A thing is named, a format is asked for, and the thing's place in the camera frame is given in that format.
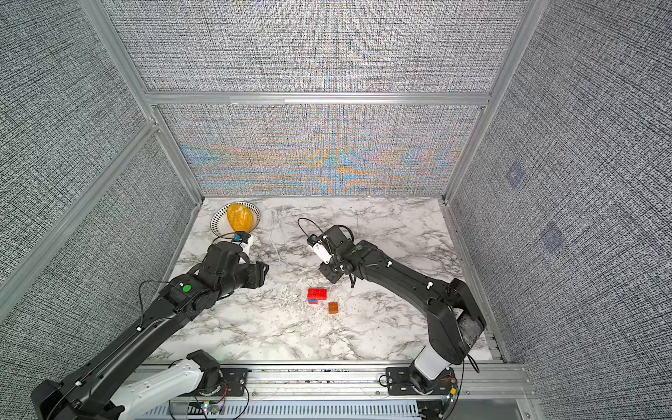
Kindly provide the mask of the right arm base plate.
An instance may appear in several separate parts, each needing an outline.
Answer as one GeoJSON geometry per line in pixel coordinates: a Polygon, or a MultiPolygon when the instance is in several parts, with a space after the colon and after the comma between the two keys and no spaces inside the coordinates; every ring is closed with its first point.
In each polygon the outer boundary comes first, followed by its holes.
{"type": "Polygon", "coordinates": [[[444,369],[434,380],[424,378],[411,367],[388,367],[379,378],[379,384],[393,397],[402,396],[454,396],[459,382],[453,368],[444,369]]]}

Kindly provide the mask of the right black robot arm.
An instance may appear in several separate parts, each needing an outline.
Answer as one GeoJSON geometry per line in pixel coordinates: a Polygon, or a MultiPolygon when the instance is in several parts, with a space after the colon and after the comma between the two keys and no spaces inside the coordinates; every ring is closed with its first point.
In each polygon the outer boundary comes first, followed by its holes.
{"type": "Polygon", "coordinates": [[[487,327],[468,285],[458,279],[446,282],[414,271],[373,243],[355,243],[334,225],[307,238],[320,258],[320,273],[335,284],[347,276],[380,285],[425,316],[428,344],[409,370],[418,388],[437,381],[447,368],[460,365],[487,327]]]}

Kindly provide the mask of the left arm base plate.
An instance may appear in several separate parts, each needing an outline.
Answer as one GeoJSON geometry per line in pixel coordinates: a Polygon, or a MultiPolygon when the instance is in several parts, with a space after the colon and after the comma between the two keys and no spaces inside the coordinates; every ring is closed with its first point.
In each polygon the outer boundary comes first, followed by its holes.
{"type": "Polygon", "coordinates": [[[250,371],[245,367],[222,367],[220,381],[211,393],[212,397],[245,397],[250,371]]]}

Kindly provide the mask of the red long lego brick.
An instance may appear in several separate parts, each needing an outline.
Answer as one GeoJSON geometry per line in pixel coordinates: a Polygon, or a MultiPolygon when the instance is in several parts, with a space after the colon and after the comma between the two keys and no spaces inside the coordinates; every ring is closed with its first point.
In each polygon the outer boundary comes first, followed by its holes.
{"type": "Polygon", "coordinates": [[[327,300],[327,289],[311,288],[307,291],[307,300],[309,302],[319,302],[327,300]]]}

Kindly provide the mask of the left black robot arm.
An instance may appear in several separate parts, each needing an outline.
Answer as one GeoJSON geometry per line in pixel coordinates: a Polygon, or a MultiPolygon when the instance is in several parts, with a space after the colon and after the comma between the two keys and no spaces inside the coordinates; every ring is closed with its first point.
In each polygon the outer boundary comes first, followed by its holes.
{"type": "Polygon", "coordinates": [[[238,243],[215,243],[187,273],[164,283],[139,318],[98,355],[60,381],[42,381],[31,392],[39,419],[123,419],[153,408],[119,390],[165,341],[206,309],[239,288],[257,289],[269,272],[238,243]]]}

